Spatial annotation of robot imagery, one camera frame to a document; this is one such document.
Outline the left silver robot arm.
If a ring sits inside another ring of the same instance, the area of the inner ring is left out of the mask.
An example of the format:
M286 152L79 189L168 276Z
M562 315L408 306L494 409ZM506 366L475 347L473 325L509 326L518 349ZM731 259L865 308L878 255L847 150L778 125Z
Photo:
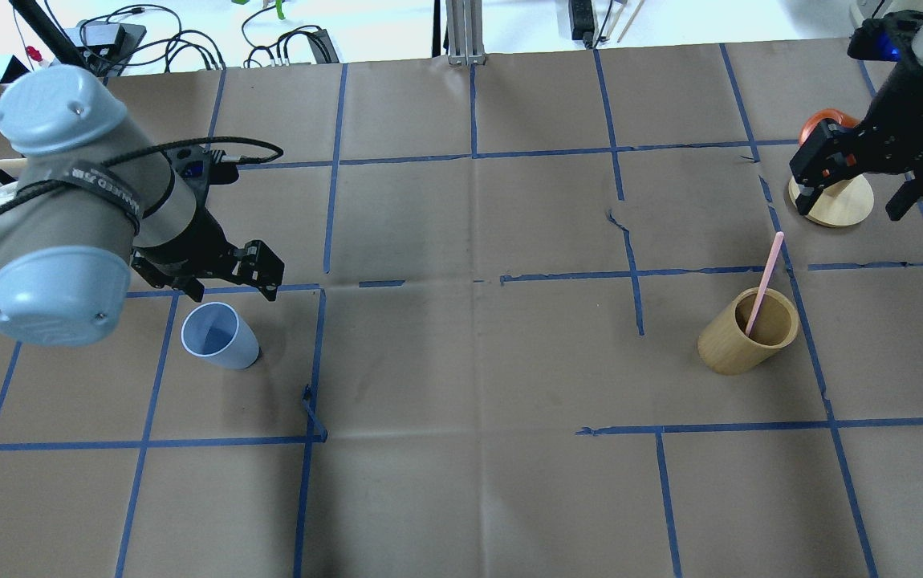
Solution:
M0 205L0 333L19 343L79 347L116 329L132 273L202 300L205 279L277 297L284 263L263 241L244 246L202 201L241 165L283 154L248 136L156 144L86 69L58 65L0 96L0 132L25 158Z

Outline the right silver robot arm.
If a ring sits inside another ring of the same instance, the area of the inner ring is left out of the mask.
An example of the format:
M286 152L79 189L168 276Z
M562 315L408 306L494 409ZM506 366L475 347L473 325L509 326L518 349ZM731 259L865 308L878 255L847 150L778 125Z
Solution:
M923 201L923 11L865 19L848 55L893 69L861 120L816 115L789 164L799 188L795 208L807 216L828 188L863 174L909 173L886 205L888 218L898 221Z

